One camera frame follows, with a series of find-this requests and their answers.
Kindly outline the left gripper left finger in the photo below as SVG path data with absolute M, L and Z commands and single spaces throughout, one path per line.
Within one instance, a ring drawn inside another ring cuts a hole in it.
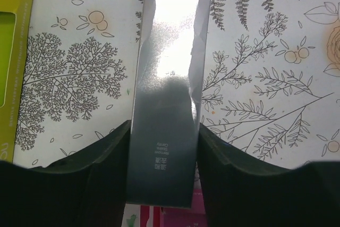
M 47 167 L 1 161 L 1 226 L 121 226 L 130 126 Z

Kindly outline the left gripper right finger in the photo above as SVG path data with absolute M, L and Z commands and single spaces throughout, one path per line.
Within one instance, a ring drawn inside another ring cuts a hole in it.
M 263 162 L 200 126 L 198 169 L 209 226 L 339 226 L 339 162 Z

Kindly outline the silver toothpaste box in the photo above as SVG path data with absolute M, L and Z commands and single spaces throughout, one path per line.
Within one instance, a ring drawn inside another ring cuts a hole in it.
M 211 0 L 144 0 L 126 200 L 189 208 Z

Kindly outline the yellow toothpaste box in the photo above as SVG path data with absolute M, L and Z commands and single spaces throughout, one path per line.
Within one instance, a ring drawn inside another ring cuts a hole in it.
M 1 0 L 1 160 L 12 162 L 33 0 Z

